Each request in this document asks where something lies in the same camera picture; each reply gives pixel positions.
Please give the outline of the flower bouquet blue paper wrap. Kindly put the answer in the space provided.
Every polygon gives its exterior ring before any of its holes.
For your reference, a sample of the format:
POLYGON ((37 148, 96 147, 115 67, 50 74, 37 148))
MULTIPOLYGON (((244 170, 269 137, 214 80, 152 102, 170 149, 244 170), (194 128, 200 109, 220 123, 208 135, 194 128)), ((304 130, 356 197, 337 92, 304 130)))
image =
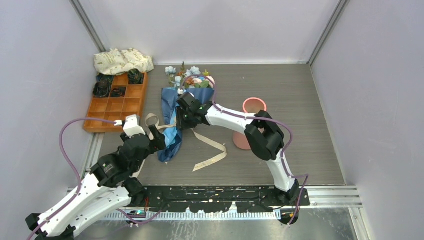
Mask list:
POLYGON ((177 99, 180 97, 178 91, 191 93, 201 104, 208 102, 215 93, 212 85, 214 79, 207 70, 201 71, 196 66, 187 69, 183 63, 180 70, 173 66, 167 66, 164 72, 168 77, 169 87, 161 90, 161 109, 164 124, 173 126, 165 128, 162 132, 165 136, 166 148, 157 152, 158 160, 162 163, 172 160, 179 152, 183 142, 183 132, 175 126, 179 120, 179 114, 184 113, 177 103, 177 99))

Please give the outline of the beige ribbon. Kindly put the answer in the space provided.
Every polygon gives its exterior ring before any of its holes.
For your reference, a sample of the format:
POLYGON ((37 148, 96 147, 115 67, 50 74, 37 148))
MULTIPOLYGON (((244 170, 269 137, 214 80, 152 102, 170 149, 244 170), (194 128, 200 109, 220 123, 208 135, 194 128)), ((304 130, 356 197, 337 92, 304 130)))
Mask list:
POLYGON ((218 163, 228 155, 224 144, 211 140, 193 129, 191 132, 194 138, 183 141, 182 132, 177 129, 175 115, 170 121, 161 124, 157 115, 149 113, 144 123, 147 124, 149 121, 165 136, 166 148, 157 153, 158 160, 164 164, 168 164, 174 158, 177 158, 177 162, 192 161, 195 163, 192 171, 196 172, 218 163))

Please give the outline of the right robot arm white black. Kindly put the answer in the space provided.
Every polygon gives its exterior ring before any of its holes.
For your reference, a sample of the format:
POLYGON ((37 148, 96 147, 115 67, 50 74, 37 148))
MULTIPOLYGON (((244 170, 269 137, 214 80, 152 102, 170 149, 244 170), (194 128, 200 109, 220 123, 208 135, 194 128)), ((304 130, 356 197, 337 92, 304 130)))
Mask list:
POLYGON ((201 103, 191 93, 180 95, 176 107, 176 125, 180 130, 193 129, 200 124, 223 127, 243 134, 250 150, 266 162, 283 205, 291 205, 299 194, 299 182, 292 175, 285 156, 285 135, 277 121, 264 110, 245 113, 214 104, 201 103))

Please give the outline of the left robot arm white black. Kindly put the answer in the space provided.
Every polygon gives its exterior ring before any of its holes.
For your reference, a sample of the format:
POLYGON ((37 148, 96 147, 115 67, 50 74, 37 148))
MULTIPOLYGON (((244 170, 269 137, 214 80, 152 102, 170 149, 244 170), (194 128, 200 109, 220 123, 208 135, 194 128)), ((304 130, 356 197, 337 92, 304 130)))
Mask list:
POLYGON ((133 175, 148 156, 166 148, 166 137, 155 125, 151 135, 136 125, 125 128, 123 144, 102 156, 76 188, 44 213, 31 213, 25 222, 38 240, 73 240, 88 226, 119 208, 141 206, 143 185, 133 175))

